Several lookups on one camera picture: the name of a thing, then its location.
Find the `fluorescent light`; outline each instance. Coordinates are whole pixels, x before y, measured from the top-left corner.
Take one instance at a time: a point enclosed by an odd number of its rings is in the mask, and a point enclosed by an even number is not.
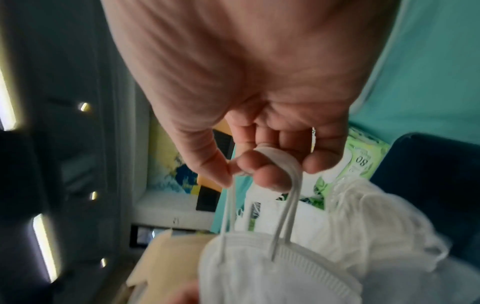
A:
[[[42,214],[33,218],[33,230],[35,232],[36,240],[40,247],[41,255],[50,277],[50,282],[54,282],[58,278],[57,267],[54,261],[54,255],[52,253],[52,245],[47,236],[47,230],[45,227],[45,219]]]
[[[82,112],[88,112],[90,111],[92,107],[90,106],[90,104],[88,102],[81,102],[78,104],[78,109]]]
[[[0,67],[0,121],[4,131],[11,131],[17,128],[17,118],[10,99],[4,75]]]
[[[89,199],[90,200],[96,200],[98,196],[99,196],[99,194],[96,191],[94,191],[94,192],[90,193]]]
[[[101,266],[102,268],[105,268],[106,265],[107,265],[107,259],[106,259],[106,258],[102,258],[102,259],[100,260],[100,266]]]

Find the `beige envelope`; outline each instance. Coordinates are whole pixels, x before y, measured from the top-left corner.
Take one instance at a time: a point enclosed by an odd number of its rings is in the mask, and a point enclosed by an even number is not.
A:
[[[172,237],[171,230],[157,235],[126,280],[128,286],[147,283],[138,304],[162,303],[180,286],[197,279],[200,254],[214,237],[214,234]]]

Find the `hand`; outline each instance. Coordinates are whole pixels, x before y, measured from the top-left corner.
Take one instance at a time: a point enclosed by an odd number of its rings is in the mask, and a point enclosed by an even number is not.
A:
[[[199,304],[199,283],[194,281],[182,286],[165,304]]]
[[[256,146],[308,173],[342,157],[348,109],[389,33],[397,0],[103,0],[113,38],[190,169],[223,187],[244,171],[287,190]],[[212,127],[237,144],[227,164]],[[311,153],[312,128],[316,143]]]

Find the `teal surface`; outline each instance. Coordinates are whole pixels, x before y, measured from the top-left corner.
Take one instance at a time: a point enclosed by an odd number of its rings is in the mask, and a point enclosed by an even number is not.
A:
[[[393,143],[423,132],[480,144],[480,0],[412,0],[373,90],[350,122]],[[250,177],[236,179],[237,208]],[[211,230],[219,232],[222,192]]]

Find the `dark blue object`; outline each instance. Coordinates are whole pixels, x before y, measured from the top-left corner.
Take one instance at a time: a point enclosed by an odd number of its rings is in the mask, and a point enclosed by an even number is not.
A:
[[[412,133],[397,139],[371,182],[401,196],[480,268],[480,146]]]

